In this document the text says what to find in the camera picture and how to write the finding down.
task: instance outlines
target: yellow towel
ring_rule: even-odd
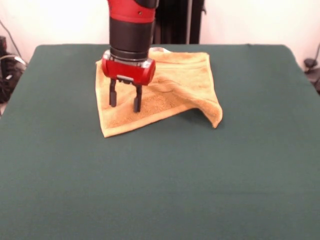
[[[209,55],[157,48],[149,57],[156,61],[156,71],[149,86],[142,87],[139,113],[133,111],[136,88],[131,84],[117,82],[117,106],[109,106],[110,79],[102,71],[102,61],[96,63],[95,92],[103,136],[124,134],[194,108],[216,128],[223,110],[215,93]]]

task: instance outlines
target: red robot arm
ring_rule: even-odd
[[[102,57],[102,69],[111,79],[109,104],[117,105],[117,80],[136,87],[134,111],[140,112],[142,86],[153,79],[156,63],[148,58],[159,0],[107,0],[110,48]]]

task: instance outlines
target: folded towel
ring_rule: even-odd
[[[116,84],[117,106],[109,106],[110,79],[102,71],[102,61],[96,63],[95,92],[103,136],[124,134],[194,108],[216,128],[223,110],[215,93],[209,55],[156,48],[149,57],[156,61],[156,70],[152,82],[142,88],[139,113],[133,112],[136,88],[124,83]]]

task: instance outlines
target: white wall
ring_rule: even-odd
[[[205,0],[202,44],[284,44],[302,67],[320,43],[320,0]]]
[[[107,0],[0,0],[0,19],[27,61],[41,44],[109,43]]]
[[[201,44],[285,44],[301,66],[315,55],[320,0],[205,1]],[[107,0],[0,0],[0,19],[27,61],[40,44],[108,43],[108,11]]]

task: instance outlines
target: green tablecloth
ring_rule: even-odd
[[[0,120],[1,240],[319,240],[320,99],[284,46],[208,52],[223,121],[103,138],[105,45],[40,46]]]

